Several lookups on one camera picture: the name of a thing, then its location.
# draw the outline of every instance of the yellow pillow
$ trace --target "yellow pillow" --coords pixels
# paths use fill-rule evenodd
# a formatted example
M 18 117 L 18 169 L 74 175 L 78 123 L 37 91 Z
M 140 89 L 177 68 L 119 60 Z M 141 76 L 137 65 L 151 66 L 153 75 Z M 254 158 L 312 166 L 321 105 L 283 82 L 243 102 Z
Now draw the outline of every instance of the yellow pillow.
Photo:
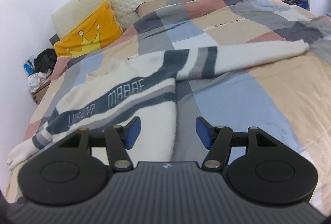
M 103 1 L 100 7 L 63 39 L 54 44 L 57 56 L 78 57 L 99 50 L 123 34 L 112 7 Z

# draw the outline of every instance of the pile of clothes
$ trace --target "pile of clothes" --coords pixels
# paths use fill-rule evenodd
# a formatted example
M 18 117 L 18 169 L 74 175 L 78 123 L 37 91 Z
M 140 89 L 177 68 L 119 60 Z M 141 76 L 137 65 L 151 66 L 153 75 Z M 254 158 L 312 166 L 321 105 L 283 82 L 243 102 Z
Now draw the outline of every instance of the pile of clothes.
M 56 64 L 57 56 L 54 49 L 46 49 L 36 58 L 30 57 L 25 63 L 24 69 L 30 74 L 28 76 L 28 89 L 35 93 L 52 74 Z

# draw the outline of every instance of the bed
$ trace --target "bed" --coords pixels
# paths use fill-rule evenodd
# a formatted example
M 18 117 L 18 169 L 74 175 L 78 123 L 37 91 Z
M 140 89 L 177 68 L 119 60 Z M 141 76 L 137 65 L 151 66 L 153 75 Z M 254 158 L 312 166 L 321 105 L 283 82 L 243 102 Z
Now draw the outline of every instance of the bed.
M 59 37 L 102 1 L 71 0 L 57 11 Z M 201 164 L 202 116 L 240 132 L 259 126 L 311 161 L 319 174 L 311 204 L 331 213 L 329 17 L 279 0 L 109 1 L 125 32 L 101 50 L 58 59 L 24 142 L 9 156 L 9 202 L 21 196 L 17 174 L 27 159 L 80 126 L 100 131 L 140 116 L 129 151 L 135 163 Z M 148 82 L 161 69 L 163 79 Z M 233 150 L 230 161 L 242 154 Z

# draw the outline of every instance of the crown print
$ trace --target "crown print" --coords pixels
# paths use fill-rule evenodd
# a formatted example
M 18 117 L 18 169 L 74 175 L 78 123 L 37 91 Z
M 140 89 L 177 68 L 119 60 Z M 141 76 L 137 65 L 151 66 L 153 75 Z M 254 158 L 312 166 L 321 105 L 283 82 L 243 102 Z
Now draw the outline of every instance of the crown print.
M 97 35 L 93 41 L 89 41 L 87 38 L 85 38 L 84 31 L 80 30 L 78 32 L 78 35 L 82 37 L 82 50 L 80 51 L 73 51 L 67 48 L 67 51 L 73 56 L 73 57 L 78 57 L 87 53 L 90 53 L 95 50 L 101 49 L 101 43 L 100 43 L 100 34 L 99 34 L 99 28 L 100 25 L 97 25 Z

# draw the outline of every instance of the orange pillow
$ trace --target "orange pillow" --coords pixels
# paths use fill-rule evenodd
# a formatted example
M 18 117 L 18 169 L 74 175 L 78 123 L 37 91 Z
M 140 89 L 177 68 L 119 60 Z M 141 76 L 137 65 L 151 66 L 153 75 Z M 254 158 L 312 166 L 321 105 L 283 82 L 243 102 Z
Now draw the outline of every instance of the orange pillow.
M 57 56 L 79 57 L 99 50 L 123 34 L 111 5 L 103 1 L 100 7 L 63 39 L 54 44 Z

